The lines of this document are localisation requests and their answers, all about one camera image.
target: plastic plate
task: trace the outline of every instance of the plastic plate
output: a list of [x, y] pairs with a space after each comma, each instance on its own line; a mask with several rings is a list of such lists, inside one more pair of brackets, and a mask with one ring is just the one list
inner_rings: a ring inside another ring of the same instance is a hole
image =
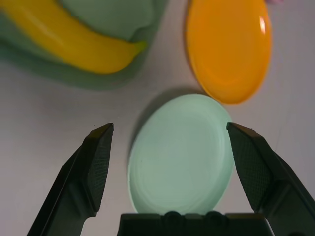
[[228, 186], [234, 159], [227, 111], [204, 95], [185, 95], [158, 109], [133, 144], [128, 187], [139, 213], [205, 214]]

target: pink object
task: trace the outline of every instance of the pink object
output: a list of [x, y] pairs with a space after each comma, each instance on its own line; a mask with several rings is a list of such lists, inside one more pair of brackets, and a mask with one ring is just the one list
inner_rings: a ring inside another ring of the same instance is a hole
[[284, 0], [266, 0], [269, 3], [282, 3]]

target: light green bowl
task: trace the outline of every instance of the light green bowl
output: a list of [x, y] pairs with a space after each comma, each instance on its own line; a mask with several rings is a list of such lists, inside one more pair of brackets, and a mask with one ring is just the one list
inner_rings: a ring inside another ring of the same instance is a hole
[[216, 206], [234, 165], [227, 111], [204, 95], [158, 109], [133, 144], [128, 187], [139, 213], [205, 214]]
[[[70, 86], [94, 90], [119, 88], [134, 78], [140, 70], [154, 40], [155, 33], [158, 30], [167, 2], [168, 0], [153, 0], [153, 18], [150, 19], [152, 13], [145, 16], [146, 20], [143, 22], [143, 25], [141, 25], [142, 28], [138, 29], [130, 39], [131, 42], [146, 41], [148, 48], [138, 55], [129, 66], [117, 73], [106, 75], [94, 74], [61, 63], [59, 58], [50, 55], [28, 39], [2, 12], [0, 12], [0, 59], [7, 60], [25, 70], [43, 76], [44, 78], [53, 79]], [[80, 11], [77, 15], [78, 17], [83, 17], [83, 14], [85, 13], [89, 12]], [[113, 13], [111, 17], [118, 17], [119, 15], [124, 16], [124, 12], [120, 12], [119, 14], [118, 12], [117, 14]], [[96, 16], [89, 19], [89, 24], [96, 24], [97, 22], [101, 23]], [[127, 29], [128, 27], [129, 25], [124, 25], [122, 29]], [[103, 28], [102, 25], [97, 25], [95, 28], [99, 30], [103, 29], [103, 33], [109, 31], [108, 35], [120, 35], [121, 38], [124, 39], [129, 38], [131, 34], [130, 31], [123, 32], [119, 30], [118, 32], [117, 24], [107, 24], [104, 25]]]

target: toy banana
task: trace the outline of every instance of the toy banana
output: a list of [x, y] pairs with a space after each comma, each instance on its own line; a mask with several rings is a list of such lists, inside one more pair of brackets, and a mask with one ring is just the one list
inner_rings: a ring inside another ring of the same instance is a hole
[[5, 14], [35, 43], [63, 62], [94, 73], [122, 70], [145, 47], [93, 32], [56, 0], [1, 0]]

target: orange plate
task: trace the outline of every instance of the orange plate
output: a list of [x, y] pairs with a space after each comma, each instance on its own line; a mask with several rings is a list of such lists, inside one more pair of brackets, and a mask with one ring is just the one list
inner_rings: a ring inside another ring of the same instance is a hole
[[271, 52], [263, 0], [192, 0], [187, 19], [191, 66], [215, 100], [238, 104], [259, 88]]

